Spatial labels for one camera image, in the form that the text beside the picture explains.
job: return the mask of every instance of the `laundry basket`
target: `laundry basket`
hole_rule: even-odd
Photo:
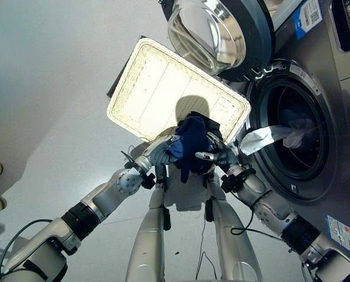
[[[153,141],[191,111],[218,122],[225,143],[243,126],[251,107],[223,83],[152,39],[140,39],[108,105],[116,124]]]

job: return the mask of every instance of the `label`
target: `label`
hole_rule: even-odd
[[[350,251],[350,227],[331,216],[326,216],[326,221],[332,239]]]
[[[322,21],[318,0],[307,0],[292,15],[296,37],[301,39],[315,25]]]
[[[297,76],[300,76],[312,88],[316,96],[321,94],[321,91],[318,89],[314,80],[302,68],[292,63],[290,66],[290,72],[296,74]]]

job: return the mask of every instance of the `wire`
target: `wire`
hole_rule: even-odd
[[[304,263],[302,263],[302,274],[305,282],[308,282],[307,277],[305,276],[305,271],[304,271]]]
[[[268,234],[268,233],[265,233],[265,232],[262,232],[262,231],[259,231],[259,230],[255,230],[255,229],[250,229],[250,228],[248,228],[248,227],[251,225],[252,221],[253,221],[253,216],[254,216],[253,208],[252,208],[250,205],[248,205],[247,203],[245,203],[243,200],[241,200],[240,198],[238,198],[238,196],[236,196],[236,195],[233,194],[232,192],[231,192],[231,194],[233,195],[233,197],[235,197],[235,198],[236,198],[237,200],[239,200],[241,203],[243,203],[244,205],[246,205],[247,207],[249,207],[249,208],[251,209],[251,212],[252,212],[252,214],[251,214],[251,219],[249,220],[249,223],[246,225],[246,227],[244,227],[244,228],[239,228],[239,227],[233,227],[233,228],[231,228],[231,234],[232,234],[232,235],[238,236],[238,235],[242,234],[244,231],[251,231],[251,232],[256,232],[256,233],[259,233],[259,234],[268,236],[268,237],[270,237],[270,238],[273,238],[273,239],[275,239],[275,240],[284,242],[281,238],[272,236],[272,235],[270,235],[270,234]],[[239,233],[234,233],[234,230],[241,230],[241,232],[239,232]]]
[[[315,281],[315,277],[312,274],[312,271],[309,269],[309,267],[307,265],[305,265],[305,266],[306,266],[306,269],[308,269],[308,272],[309,272],[309,275],[311,276],[312,281]]]
[[[1,281],[1,279],[4,278],[5,276],[7,276],[7,275],[9,275],[9,274],[11,274],[11,273],[14,273],[14,272],[18,272],[18,271],[32,271],[32,270],[27,269],[27,268],[19,268],[19,269],[10,270],[10,271],[8,271],[8,272],[5,273],[5,274],[1,274],[1,275],[0,275],[0,281]]]
[[[214,271],[214,277],[215,277],[215,279],[217,280],[218,278],[216,277],[216,271],[215,271],[214,263],[212,263],[211,259],[208,257],[208,255],[206,254],[205,251],[202,252],[200,266],[201,266],[201,264],[202,264],[202,258],[204,257],[204,255],[205,255],[206,259],[211,263],[212,269],[213,269],[213,271]]]
[[[233,227],[233,228],[231,228],[231,234],[237,236],[239,233],[234,233],[234,230],[244,230],[244,231],[256,232],[256,233],[259,233],[259,234],[261,234],[261,235],[265,235],[265,236],[268,236],[268,237],[273,238],[273,239],[275,239],[275,240],[284,242],[284,240],[281,239],[281,238],[275,237],[275,236],[273,236],[273,235],[270,235],[270,234],[268,234],[268,233],[265,233],[265,232],[262,232],[262,231],[259,231],[259,230],[256,230],[256,229],[238,228],[238,227]]]
[[[198,277],[199,269],[201,268],[201,259],[202,259],[202,244],[204,242],[204,232],[205,232],[205,227],[206,227],[206,217],[204,217],[204,228],[202,229],[201,233],[201,246],[199,247],[199,257],[198,257],[198,265],[197,265],[197,270],[196,270],[196,280]]]
[[[246,205],[247,207],[249,207],[250,209],[252,209],[252,207],[250,205],[248,205],[247,203],[245,203],[242,199],[240,199],[238,196],[236,196],[235,194],[233,194],[233,192],[231,191],[231,195],[233,195],[233,197],[235,197],[237,200],[239,200],[241,203],[243,203],[244,205]]]
[[[4,258],[6,256],[6,253],[8,252],[10,246],[12,243],[14,243],[14,241],[16,240],[16,238],[18,238],[18,236],[24,231],[26,230],[28,227],[30,227],[31,225],[37,223],[37,222],[51,222],[52,220],[50,219],[38,219],[38,220],[34,220],[30,223],[28,223],[25,227],[23,227],[22,229],[20,229],[20,231],[17,232],[16,235],[14,235],[14,237],[10,240],[10,242],[7,244],[7,246],[4,249],[4,252],[2,253],[1,259],[0,259],[0,275],[1,275],[1,267],[2,267],[2,263],[4,262]]]
[[[204,255],[205,255],[206,259],[211,263],[212,269],[214,271],[214,277],[217,280],[214,263],[212,263],[211,259],[208,257],[208,255],[206,254],[205,251],[202,252],[202,244],[204,242],[205,227],[206,227],[206,217],[204,217],[204,228],[202,228],[202,234],[201,234],[201,246],[199,248],[199,258],[198,258],[198,265],[197,265],[197,270],[196,270],[196,280],[198,278],[198,274],[199,274],[199,271],[201,269],[202,258],[204,257]]]

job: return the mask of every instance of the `blue garment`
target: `blue garment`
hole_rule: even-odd
[[[199,116],[189,116],[179,122],[175,134],[180,135],[180,139],[173,142],[169,151],[179,158],[175,166],[181,169],[181,182],[186,183],[189,171],[204,174],[212,166],[212,162],[195,157],[196,152],[210,152],[211,145],[205,122]]]

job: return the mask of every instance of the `front-load washer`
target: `front-load washer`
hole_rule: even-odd
[[[288,149],[279,140],[241,157],[320,231],[336,239],[331,220],[350,230],[346,1],[302,1],[277,30],[262,0],[160,3],[176,51],[249,100],[252,111],[238,140],[262,127],[288,126],[288,112],[312,120],[312,134],[300,147]],[[342,251],[350,257],[350,248]]]

